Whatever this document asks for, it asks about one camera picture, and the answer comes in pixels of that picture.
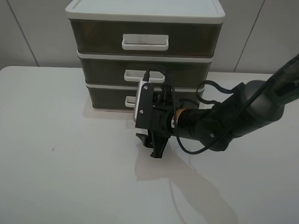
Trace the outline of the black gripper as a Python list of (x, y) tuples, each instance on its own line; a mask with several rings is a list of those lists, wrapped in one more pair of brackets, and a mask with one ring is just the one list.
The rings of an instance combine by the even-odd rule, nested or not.
[(173, 129), (171, 121), (174, 116), (172, 89), (169, 84), (161, 85), (160, 91), (155, 91), (152, 105), (147, 105), (149, 112), (148, 134), (136, 133), (146, 148), (153, 149), (150, 154), (152, 158), (160, 159), (163, 156)]

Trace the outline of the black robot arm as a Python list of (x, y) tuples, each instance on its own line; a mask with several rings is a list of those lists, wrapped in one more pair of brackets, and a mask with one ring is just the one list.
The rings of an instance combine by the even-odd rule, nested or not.
[(228, 98), (223, 102), (198, 100), (209, 109), (186, 109), (184, 100), (177, 100), (170, 80), (155, 92), (146, 72), (137, 86), (134, 108), (135, 127), (144, 147), (151, 148), (151, 157), (162, 157), (170, 137), (197, 140), (203, 150), (224, 151), (229, 143), (278, 121), (286, 104), (299, 99), (299, 54), (283, 65), (266, 81), (252, 80), (226, 89), (205, 80), (200, 87), (213, 86)]

